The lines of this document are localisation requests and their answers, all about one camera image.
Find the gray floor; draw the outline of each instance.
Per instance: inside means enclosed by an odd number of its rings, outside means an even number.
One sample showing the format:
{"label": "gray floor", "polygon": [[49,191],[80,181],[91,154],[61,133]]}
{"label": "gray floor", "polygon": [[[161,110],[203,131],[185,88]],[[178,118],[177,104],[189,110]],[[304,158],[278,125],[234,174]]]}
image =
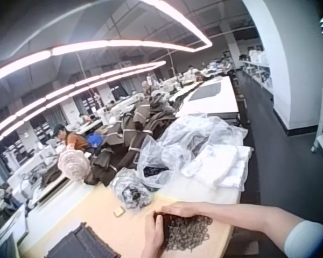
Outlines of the gray floor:
{"label": "gray floor", "polygon": [[[315,134],[287,137],[273,113],[271,95],[244,72],[238,72],[238,79],[248,104],[261,204],[323,223],[323,156],[310,151]],[[283,257],[268,241],[262,243],[261,256]]]}

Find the white fan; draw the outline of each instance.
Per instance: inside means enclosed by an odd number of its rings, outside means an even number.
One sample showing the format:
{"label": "white fan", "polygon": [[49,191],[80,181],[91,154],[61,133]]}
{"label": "white fan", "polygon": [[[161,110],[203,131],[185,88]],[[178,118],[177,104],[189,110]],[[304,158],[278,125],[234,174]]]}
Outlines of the white fan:
{"label": "white fan", "polygon": [[90,173],[90,161],[81,150],[66,150],[60,154],[58,168],[69,179],[83,181]]}

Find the person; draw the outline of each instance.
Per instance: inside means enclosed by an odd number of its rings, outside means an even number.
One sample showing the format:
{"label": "person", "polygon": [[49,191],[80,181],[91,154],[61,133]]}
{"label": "person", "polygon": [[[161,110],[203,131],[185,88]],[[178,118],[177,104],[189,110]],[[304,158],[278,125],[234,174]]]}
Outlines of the person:
{"label": "person", "polygon": [[154,87],[154,86],[150,86],[147,81],[143,81],[141,83],[141,86],[143,88],[143,94],[145,96],[150,96],[152,94],[153,91],[157,90],[158,88]]}
{"label": "person", "polygon": [[266,234],[290,258],[315,257],[323,249],[323,225],[304,220],[280,208],[252,204],[220,205],[177,202],[145,218],[142,258],[157,258],[164,241],[163,217],[203,215],[225,224]]}
{"label": "person", "polygon": [[225,74],[228,74],[233,69],[232,64],[227,59],[223,59],[221,63],[224,65],[223,72]]}
{"label": "person", "polygon": [[54,137],[58,137],[62,142],[64,142],[67,149],[85,151],[90,147],[88,141],[84,137],[76,133],[69,132],[65,126],[61,124],[58,124],[54,128],[53,138]]}
{"label": "person", "polygon": [[194,75],[195,73],[197,73],[199,70],[197,70],[196,68],[194,68],[193,66],[189,66],[188,71],[186,72],[187,75]]}
{"label": "person", "polygon": [[86,114],[82,114],[80,113],[79,114],[79,117],[82,118],[82,120],[86,123],[86,122],[93,122],[93,120],[91,119],[90,116],[86,115]]}

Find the sleeve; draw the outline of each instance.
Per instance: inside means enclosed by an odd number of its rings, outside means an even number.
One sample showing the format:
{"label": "sleeve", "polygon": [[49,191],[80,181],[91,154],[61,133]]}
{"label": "sleeve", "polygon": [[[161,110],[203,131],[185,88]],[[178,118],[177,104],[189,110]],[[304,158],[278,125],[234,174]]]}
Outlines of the sleeve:
{"label": "sleeve", "polygon": [[323,225],[308,220],[295,226],[285,241],[289,258],[313,257],[323,243]]}
{"label": "sleeve", "polygon": [[75,134],[70,134],[68,137],[67,137],[67,145],[69,144],[76,144],[77,142],[77,136]]}

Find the orange shirt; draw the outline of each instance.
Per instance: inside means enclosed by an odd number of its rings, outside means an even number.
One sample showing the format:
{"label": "orange shirt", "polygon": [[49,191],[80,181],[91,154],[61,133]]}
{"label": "orange shirt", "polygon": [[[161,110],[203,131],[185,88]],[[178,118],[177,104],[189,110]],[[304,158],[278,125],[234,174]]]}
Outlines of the orange shirt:
{"label": "orange shirt", "polygon": [[84,150],[86,147],[89,147],[87,140],[75,133],[70,133],[66,139],[66,145],[74,144],[74,149]]}

